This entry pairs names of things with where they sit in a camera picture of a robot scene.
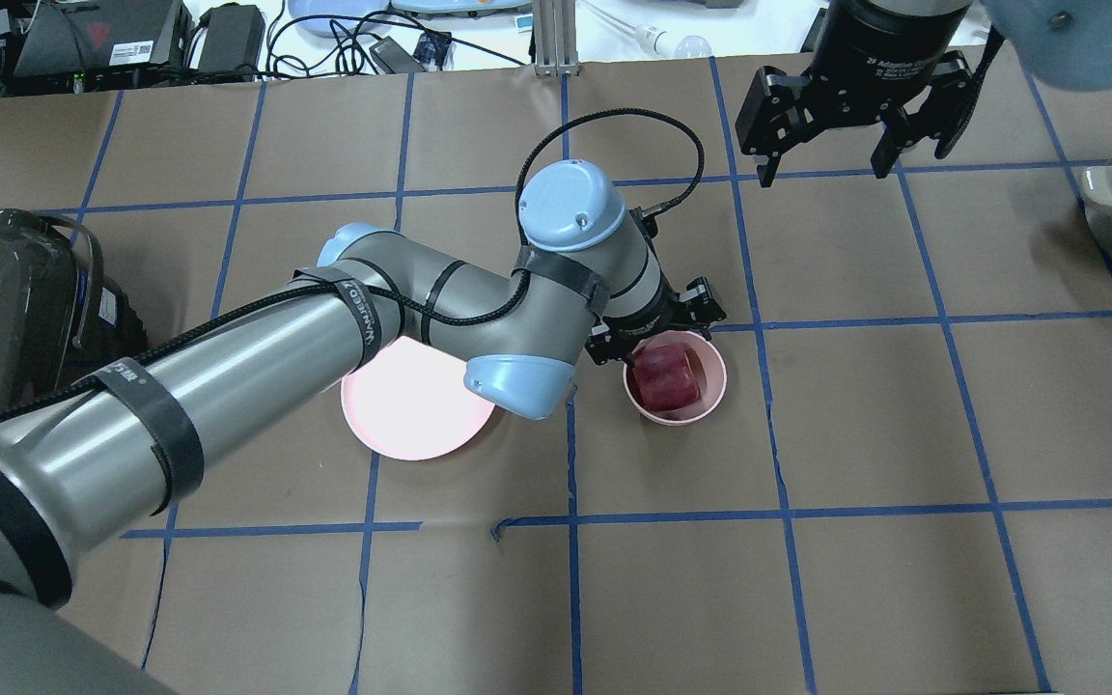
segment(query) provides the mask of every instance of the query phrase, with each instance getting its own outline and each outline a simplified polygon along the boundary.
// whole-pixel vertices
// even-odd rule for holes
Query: white plate
[[[457,357],[397,338],[340,380],[340,409],[358,439],[384,457],[441,457],[471,440],[495,409],[463,386],[464,375]]]

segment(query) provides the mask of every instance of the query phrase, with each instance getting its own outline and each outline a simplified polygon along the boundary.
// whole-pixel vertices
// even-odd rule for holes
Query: light blue joint cap
[[[565,159],[544,167],[526,185],[517,219],[539,249],[580,251],[612,237],[626,219],[626,199],[599,167]]]
[[[542,420],[574,378],[574,365],[534,355],[483,355],[466,363],[464,384],[509,413]]]
[[[348,224],[340,226],[340,229],[332,235],[332,238],[324,245],[324,249],[320,250],[320,257],[317,259],[317,265],[334,265],[351,244],[358,241],[359,238],[367,237],[369,234],[376,234],[379,231],[397,234],[394,232],[393,229],[379,228],[379,226],[374,224]]]

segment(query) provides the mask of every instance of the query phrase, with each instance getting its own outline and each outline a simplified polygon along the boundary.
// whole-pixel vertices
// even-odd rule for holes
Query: light bulb
[[[676,51],[672,52],[674,58],[709,58],[711,56],[714,56],[714,51],[711,51],[709,40],[703,39],[696,33],[685,36],[676,44]]]
[[[661,58],[706,58],[713,56],[711,43],[701,36],[685,36],[676,39],[671,31],[653,26],[635,28],[634,38],[637,44]]]

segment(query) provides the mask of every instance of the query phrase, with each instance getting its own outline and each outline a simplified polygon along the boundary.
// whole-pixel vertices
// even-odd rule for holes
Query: power adapter
[[[205,13],[208,31],[200,48],[200,73],[235,73],[212,82],[251,82],[255,76],[241,70],[244,66],[256,68],[260,58],[260,43],[265,40],[265,14],[255,4],[221,4]]]

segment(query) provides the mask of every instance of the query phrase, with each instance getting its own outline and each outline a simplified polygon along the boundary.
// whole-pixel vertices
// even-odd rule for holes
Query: food item
[[[634,357],[634,383],[641,405],[652,413],[666,413],[696,404],[702,397],[689,356],[679,345],[663,345]]]

